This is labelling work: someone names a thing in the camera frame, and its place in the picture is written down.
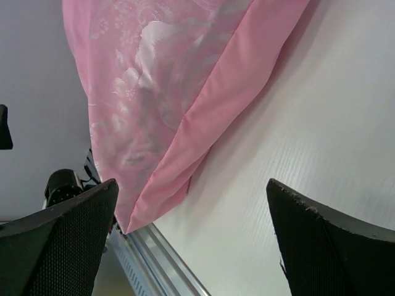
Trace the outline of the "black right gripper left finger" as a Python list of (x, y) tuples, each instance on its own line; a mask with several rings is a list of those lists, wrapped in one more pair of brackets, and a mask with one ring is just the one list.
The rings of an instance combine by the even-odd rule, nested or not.
[(1, 225), (1, 295), (91, 295), (119, 187), (110, 179)]

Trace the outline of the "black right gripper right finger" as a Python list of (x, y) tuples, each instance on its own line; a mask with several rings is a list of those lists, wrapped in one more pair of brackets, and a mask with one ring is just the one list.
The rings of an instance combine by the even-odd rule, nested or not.
[(292, 295), (394, 295), (394, 231), (270, 179), (267, 200)]

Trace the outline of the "pink floral pillowcase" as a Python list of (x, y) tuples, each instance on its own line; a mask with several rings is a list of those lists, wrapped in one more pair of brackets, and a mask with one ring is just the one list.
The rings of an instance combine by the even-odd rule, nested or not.
[(64, 1), (93, 157), (124, 234), (180, 204), (211, 146), (266, 85), (299, 1)]

